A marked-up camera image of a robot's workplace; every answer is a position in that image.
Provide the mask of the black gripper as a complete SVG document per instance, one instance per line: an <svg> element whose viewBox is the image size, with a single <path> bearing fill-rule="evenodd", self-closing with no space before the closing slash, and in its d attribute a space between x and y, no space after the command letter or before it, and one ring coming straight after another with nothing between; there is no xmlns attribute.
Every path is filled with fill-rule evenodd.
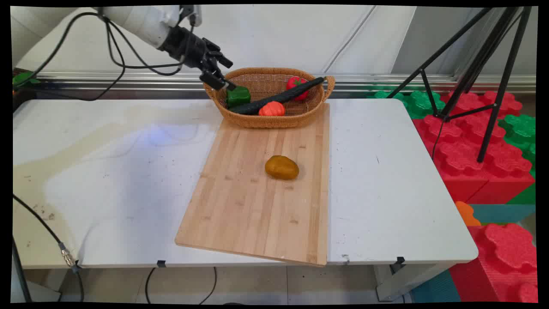
<svg viewBox="0 0 549 309"><path fill-rule="evenodd" d="M206 38L198 37L184 27L171 27L160 46L160 51L167 52L171 58L181 61L189 68L201 70L200 80L214 90L233 91L237 87L227 80L218 68L217 63L226 68L233 66L233 62L220 52L220 47Z"/></svg>

